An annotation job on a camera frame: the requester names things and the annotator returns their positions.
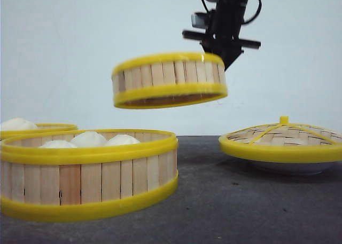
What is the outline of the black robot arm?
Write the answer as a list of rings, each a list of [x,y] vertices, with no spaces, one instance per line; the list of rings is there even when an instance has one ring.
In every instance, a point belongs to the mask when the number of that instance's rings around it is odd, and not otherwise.
[[[206,53],[219,56],[225,69],[244,52],[243,48],[259,49],[261,42],[241,39],[240,29],[250,24],[260,14],[261,0],[255,14],[248,20],[244,19],[248,0],[201,0],[205,12],[195,12],[191,15],[193,28],[205,32],[190,30],[182,31],[183,38],[199,41]]]

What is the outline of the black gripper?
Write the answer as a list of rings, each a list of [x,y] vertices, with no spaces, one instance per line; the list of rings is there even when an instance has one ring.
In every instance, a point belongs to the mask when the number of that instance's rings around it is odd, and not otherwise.
[[[225,21],[223,14],[217,13],[212,21],[212,27],[205,29],[203,33],[191,30],[183,30],[182,36],[185,39],[200,42],[206,53],[219,56],[224,62],[224,70],[227,70],[232,63],[244,53],[243,48],[259,49],[261,42],[244,40],[239,38],[240,23]]]

